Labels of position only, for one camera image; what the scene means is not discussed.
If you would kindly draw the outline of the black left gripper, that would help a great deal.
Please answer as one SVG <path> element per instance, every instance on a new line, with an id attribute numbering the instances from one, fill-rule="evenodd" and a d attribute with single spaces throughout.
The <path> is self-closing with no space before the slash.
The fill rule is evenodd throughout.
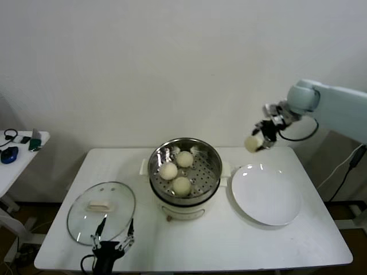
<path id="1" fill-rule="evenodd" d="M 93 254 L 96 257 L 96 264 L 93 268 L 93 274 L 110 275 L 116 260 L 125 255 L 124 250 L 129 250 L 135 242 L 134 238 L 134 219 L 131 219 L 127 231 L 127 237 L 123 242 L 117 241 L 102 241 L 100 237 L 106 224 L 107 217 L 105 216 L 97 226 L 97 229 L 92 238 Z"/>

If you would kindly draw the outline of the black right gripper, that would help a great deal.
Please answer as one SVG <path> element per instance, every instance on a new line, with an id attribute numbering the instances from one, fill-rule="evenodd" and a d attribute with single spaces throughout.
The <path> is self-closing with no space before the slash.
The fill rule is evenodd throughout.
<path id="1" fill-rule="evenodd" d="M 269 150 L 277 142 L 277 126 L 272 120 L 263 120 L 255 124 L 251 135 L 263 134 L 264 137 L 260 137 L 258 141 L 258 151 Z"/>

